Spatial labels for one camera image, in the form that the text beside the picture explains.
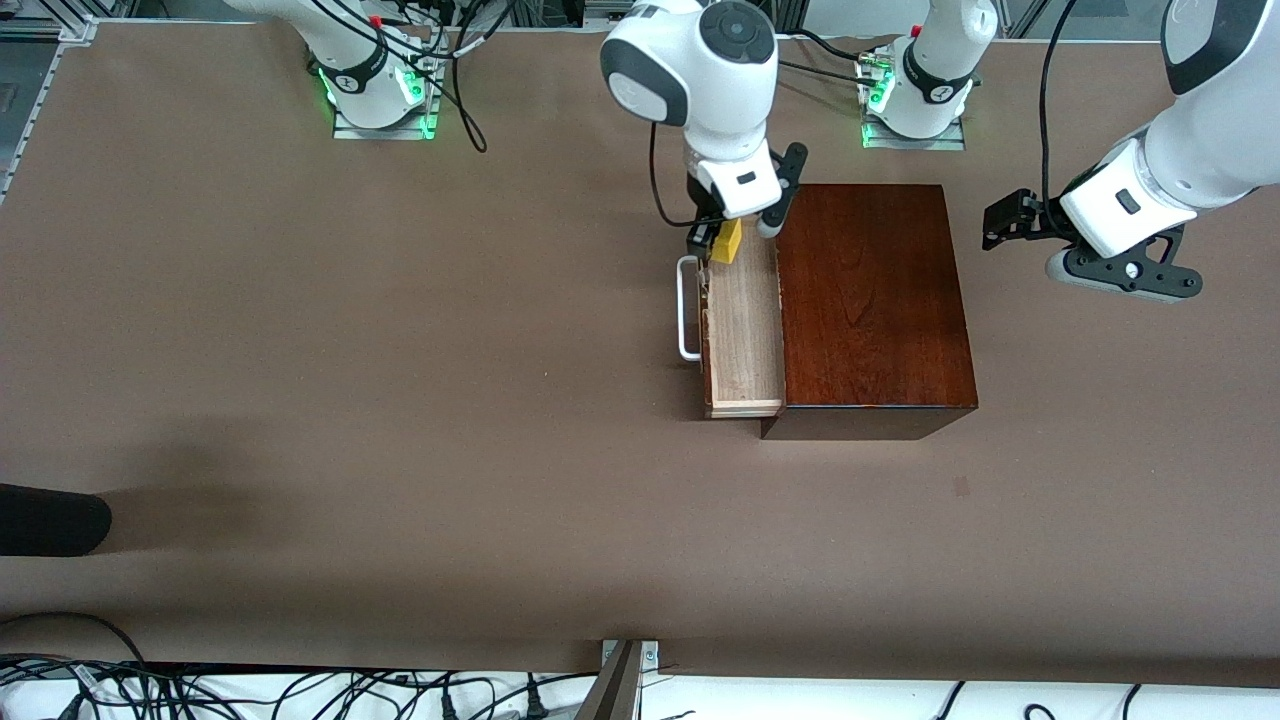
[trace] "dark wooden cabinet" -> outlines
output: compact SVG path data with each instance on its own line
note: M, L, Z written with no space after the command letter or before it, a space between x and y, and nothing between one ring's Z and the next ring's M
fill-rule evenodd
M744 242L744 266L705 273L710 416L759 416L768 439L918 439L977 409L941 187L805 186L776 256Z

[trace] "wooden drawer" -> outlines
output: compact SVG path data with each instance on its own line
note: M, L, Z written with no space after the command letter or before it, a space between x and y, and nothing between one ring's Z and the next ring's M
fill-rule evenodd
M782 311L772 238L744 223L732 265L701 273L703 386L708 418L773 418L782 409Z
M707 415L769 439L918 439L978 406L938 186L805 186L701 273Z

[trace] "yellow object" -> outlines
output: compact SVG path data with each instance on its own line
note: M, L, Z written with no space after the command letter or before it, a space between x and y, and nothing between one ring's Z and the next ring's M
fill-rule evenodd
M712 261L732 265L733 256L737 255L737 246L741 243L742 218L724 220L721 223L721 232L716 236L716 242L712 243Z

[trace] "drawer handle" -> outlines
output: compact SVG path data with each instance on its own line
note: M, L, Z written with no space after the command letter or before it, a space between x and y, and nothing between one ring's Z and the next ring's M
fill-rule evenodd
M685 255L676 260L676 342L680 346L680 356L690 363L701 363L701 352L690 352L685 345L685 265L698 266L696 255Z

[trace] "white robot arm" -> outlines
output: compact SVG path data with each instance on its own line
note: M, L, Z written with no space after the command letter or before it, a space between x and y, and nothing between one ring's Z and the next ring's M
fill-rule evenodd
M292 24L320 63L334 106L353 126L392 126L426 97L422 79L401 58L401 42L417 40L371 24L358 0L225 1L237 10ZM389 42L388 36L396 41Z
M1010 238L1065 237L1048 263L1071 284L1166 302L1201 290L1172 265L1181 225L1280 182L1277 0L1172 0L1165 65L1172 106L1123 138L1059 200L1023 190L987 209L983 247ZM1164 258L1146 249L1169 242Z
M726 219L780 201L765 142L778 51L773 26L739 0L640 0L600 47L609 92L640 118L685 128L689 174Z
M893 74L868 109L904 137L937 137L964 113L973 70L1000 24L991 0L931 0L915 37L893 41Z

